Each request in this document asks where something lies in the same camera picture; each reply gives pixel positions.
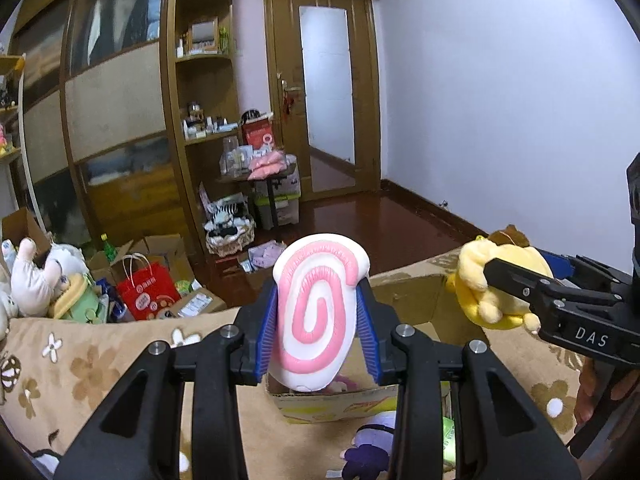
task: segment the baseboard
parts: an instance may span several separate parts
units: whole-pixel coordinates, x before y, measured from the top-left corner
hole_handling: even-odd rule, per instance
[[[324,152],[323,150],[319,150],[313,146],[309,146],[309,155],[322,160],[326,165],[334,168],[334,170],[338,170],[353,178],[356,177],[356,167],[346,160],[342,160],[331,153]]]
[[[437,219],[468,238],[469,241],[474,240],[477,236],[488,236],[487,233],[473,225],[471,222],[454,215],[451,211],[441,208],[433,202],[415,194],[413,191],[409,191],[402,186],[398,186],[395,182],[391,182],[385,178],[380,181],[380,187],[389,193],[396,202],[404,205],[405,207],[425,211],[435,216]]]

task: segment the yellow plush toy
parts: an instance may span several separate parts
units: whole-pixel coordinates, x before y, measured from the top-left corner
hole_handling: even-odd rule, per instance
[[[548,263],[535,248],[509,243],[497,245],[479,237],[462,247],[458,270],[447,282],[449,290],[455,290],[462,310],[476,325],[493,330],[510,330],[524,324],[531,333],[537,333],[540,320],[529,310],[529,303],[488,286],[484,266],[494,258],[553,277]]]

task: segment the finger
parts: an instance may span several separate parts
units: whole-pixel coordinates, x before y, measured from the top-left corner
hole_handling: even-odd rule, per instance
[[[593,415],[593,399],[585,393],[584,388],[578,390],[575,399],[574,416],[576,423],[584,424]]]
[[[580,374],[580,386],[584,393],[589,397],[593,397],[598,386],[598,378],[596,377],[596,370],[593,367],[593,359],[585,358],[584,366]]]
[[[624,399],[626,394],[628,394],[631,388],[638,382],[638,378],[640,378],[640,370],[629,372],[624,379],[611,389],[611,400]]]

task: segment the door frame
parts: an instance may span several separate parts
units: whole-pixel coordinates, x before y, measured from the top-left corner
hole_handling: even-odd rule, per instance
[[[380,73],[378,71],[378,46],[376,43],[376,27],[373,17],[373,4],[371,0],[366,0],[366,15],[367,15],[367,32],[369,36],[369,51],[370,51],[370,65],[371,65],[371,78],[373,85],[373,109],[374,117],[373,123],[375,127],[372,135],[372,140],[378,147],[377,150],[373,150],[374,158],[372,162],[373,178],[370,179],[364,186],[354,186],[344,189],[326,190],[320,192],[313,192],[311,196],[302,196],[302,202],[308,200],[318,200],[321,198],[327,198],[332,196],[347,195],[355,192],[361,192],[366,190],[378,191],[380,190]],[[271,111],[273,111],[273,134],[276,142],[283,145],[282,137],[282,102],[280,102],[280,81],[278,80],[276,72],[276,49],[275,49],[275,30],[273,23],[273,0],[264,0],[264,31],[267,43],[267,70],[269,77],[269,95],[271,101]]]

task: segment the picture frame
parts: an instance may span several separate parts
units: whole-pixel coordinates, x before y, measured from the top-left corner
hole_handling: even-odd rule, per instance
[[[187,31],[188,53],[217,52],[220,50],[218,17],[191,23]]]

